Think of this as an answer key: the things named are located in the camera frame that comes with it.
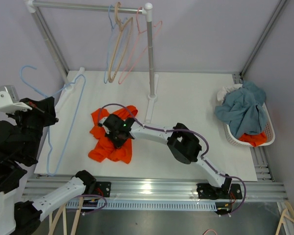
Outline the orange t shirt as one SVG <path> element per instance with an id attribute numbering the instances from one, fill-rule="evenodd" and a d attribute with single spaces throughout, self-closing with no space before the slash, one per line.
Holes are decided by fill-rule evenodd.
<path id="1" fill-rule="evenodd" d="M 104 108 L 91 113 L 94 123 L 90 134 L 97 140 L 93 150 L 88 153 L 88 157 L 96 162 L 103 162 L 108 159 L 113 162 L 123 162 L 129 164 L 132 160 L 132 141 L 128 139 L 121 148 L 115 148 L 112 142 L 105 136 L 103 127 L 98 126 L 98 119 L 108 117 L 110 113 Z"/>
<path id="2" fill-rule="evenodd" d="M 247 142 L 247 143 L 251 144 L 253 147 L 257 147 L 257 146 L 260 146 L 260 145 L 266 143 L 267 139 L 268 138 L 267 138 L 265 132 L 262 132 L 257 135 L 243 134 L 239 138 L 239 141 Z"/>

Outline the light blue wire hanger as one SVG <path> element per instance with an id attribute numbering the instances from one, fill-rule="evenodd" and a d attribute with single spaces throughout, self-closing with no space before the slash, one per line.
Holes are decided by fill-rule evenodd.
<path id="1" fill-rule="evenodd" d="M 107 79 L 108 66 L 110 64 L 110 59 L 112 57 L 112 53 L 113 53 L 115 43 L 116 43 L 116 40 L 117 40 L 117 36 L 118 36 L 117 24 L 116 24 L 116 22 L 112 23 L 111 8 L 112 8 L 112 5 L 110 5 L 108 7 L 108 18 L 109 18 L 110 26 L 111 26 L 111 34 L 110 34 L 110 37 L 109 37 L 109 40 L 108 40 L 108 47 L 107 47 L 106 67 L 105 67 L 104 77 L 103 77 L 104 84 L 108 83 L 108 79 Z"/>

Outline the green white t shirt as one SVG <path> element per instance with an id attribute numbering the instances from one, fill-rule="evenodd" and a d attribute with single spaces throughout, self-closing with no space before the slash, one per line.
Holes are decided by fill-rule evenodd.
<path id="1" fill-rule="evenodd" d="M 225 96 L 228 94 L 228 93 L 231 93 L 233 91 L 236 91 L 238 90 L 239 88 L 241 88 L 243 85 L 242 84 L 233 84 L 233 85 L 230 85 L 230 86 L 225 86 L 225 87 L 222 87 L 218 93 L 217 93 L 217 101 L 218 102 L 223 102 L 224 99 L 225 99 Z"/>

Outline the grey blue t shirt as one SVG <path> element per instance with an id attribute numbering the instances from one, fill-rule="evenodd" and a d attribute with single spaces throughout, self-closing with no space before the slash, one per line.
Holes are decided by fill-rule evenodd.
<path id="1" fill-rule="evenodd" d="M 215 116 L 230 128 L 239 139 L 243 134 L 258 135 L 265 130 L 268 118 L 263 108 L 266 93 L 251 81 L 225 95 L 221 105 L 215 107 Z"/>

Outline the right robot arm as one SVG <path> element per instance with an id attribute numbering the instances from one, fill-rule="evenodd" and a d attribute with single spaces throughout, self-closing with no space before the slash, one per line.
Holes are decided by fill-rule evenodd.
<path id="1" fill-rule="evenodd" d="M 213 163 L 205 157 L 209 150 L 200 154 L 202 146 L 199 143 L 200 135 L 188 129 L 184 124 L 177 123 L 171 128 L 148 126 L 140 123 L 136 118 L 125 120 L 115 114 L 102 118 L 98 125 L 105 130 L 105 136 L 115 148 L 122 147 L 129 139 L 149 140 L 166 145 L 174 158 L 186 165 L 197 164 L 206 174 L 208 183 L 215 196 L 225 198 L 231 192 L 232 179 L 226 173 L 218 170 Z"/>

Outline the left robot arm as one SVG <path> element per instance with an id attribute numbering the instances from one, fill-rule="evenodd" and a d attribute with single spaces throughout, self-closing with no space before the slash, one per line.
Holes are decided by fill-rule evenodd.
<path id="1" fill-rule="evenodd" d="M 54 98 L 21 99 L 25 110 L 9 114 L 16 125 L 0 121 L 0 235 L 30 235 L 55 209 L 69 200 L 96 190 L 96 179 L 79 171 L 65 185 L 33 201 L 15 202 L 19 182 L 27 173 L 20 165 L 37 164 L 43 129 L 58 122 Z"/>

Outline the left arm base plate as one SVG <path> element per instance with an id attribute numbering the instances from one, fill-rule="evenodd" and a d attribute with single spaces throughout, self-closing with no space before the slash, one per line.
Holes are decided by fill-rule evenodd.
<path id="1" fill-rule="evenodd" d="M 91 189 L 90 194 L 109 198 L 111 193 L 111 185 L 111 182 L 107 181 L 96 182 L 94 188 Z"/>

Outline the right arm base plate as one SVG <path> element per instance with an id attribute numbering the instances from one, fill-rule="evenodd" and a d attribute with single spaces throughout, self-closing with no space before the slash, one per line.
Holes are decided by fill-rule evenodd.
<path id="1" fill-rule="evenodd" d="M 199 199 L 230 199 L 231 195 L 234 195 L 235 199 L 243 198 L 239 184 L 223 185 L 221 188 L 213 187 L 209 183 L 198 183 L 196 186 Z"/>

